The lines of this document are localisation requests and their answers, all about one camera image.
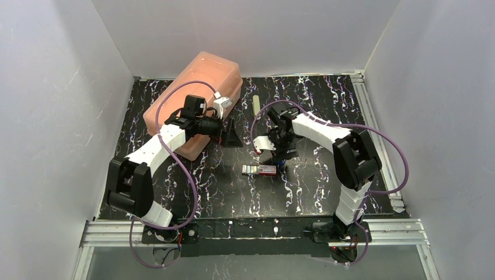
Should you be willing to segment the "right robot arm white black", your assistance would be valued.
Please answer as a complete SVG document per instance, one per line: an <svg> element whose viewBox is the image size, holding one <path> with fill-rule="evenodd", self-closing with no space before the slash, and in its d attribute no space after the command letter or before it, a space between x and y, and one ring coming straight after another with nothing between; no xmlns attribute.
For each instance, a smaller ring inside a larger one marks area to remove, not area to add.
<svg viewBox="0 0 495 280"><path fill-rule="evenodd" d="M274 123L263 136L255 139L258 152L270 151L278 164L298 157L297 139L307 138L331 151L336 176L341 183L339 203L333 215L332 231L347 235L360 221L362 206L382 163L369 132L337 127L314 114L296 107L268 110Z"/></svg>

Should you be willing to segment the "blue stapler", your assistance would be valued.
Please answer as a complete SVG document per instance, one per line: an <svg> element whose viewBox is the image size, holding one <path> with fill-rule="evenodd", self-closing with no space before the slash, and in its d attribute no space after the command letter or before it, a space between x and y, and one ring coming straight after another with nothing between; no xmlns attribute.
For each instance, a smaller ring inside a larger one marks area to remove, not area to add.
<svg viewBox="0 0 495 280"><path fill-rule="evenodd" d="M281 161L277 162L276 166L277 166L277 170L279 172L282 172L285 169L285 163L286 163L286 160L281 160Z"/></svg>

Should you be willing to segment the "beige small stapler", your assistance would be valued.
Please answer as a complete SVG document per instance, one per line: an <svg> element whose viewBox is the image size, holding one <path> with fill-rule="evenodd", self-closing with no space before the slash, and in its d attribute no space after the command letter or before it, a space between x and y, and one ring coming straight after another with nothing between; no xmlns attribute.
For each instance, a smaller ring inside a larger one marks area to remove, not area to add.
<svg viewBox="0 0 495 280"><path fill-rule="evenodd" d="M256 117L259 112L260 112L260 99L258 95L253 95L252 97L252 104L253 104L253 115Z"/></svg>

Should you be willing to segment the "red white staple box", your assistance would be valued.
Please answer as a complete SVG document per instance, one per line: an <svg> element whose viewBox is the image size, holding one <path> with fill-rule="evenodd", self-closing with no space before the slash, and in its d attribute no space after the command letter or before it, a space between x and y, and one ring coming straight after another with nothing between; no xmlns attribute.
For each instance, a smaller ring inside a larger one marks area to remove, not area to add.
<svg viewBox="0 0 495 280"><path fill-rule="evenodd" d="M251 165L244 164L242 166L243 175L262 175L262 176L275 176L277 174L277 167L272 165Z"/></svg>

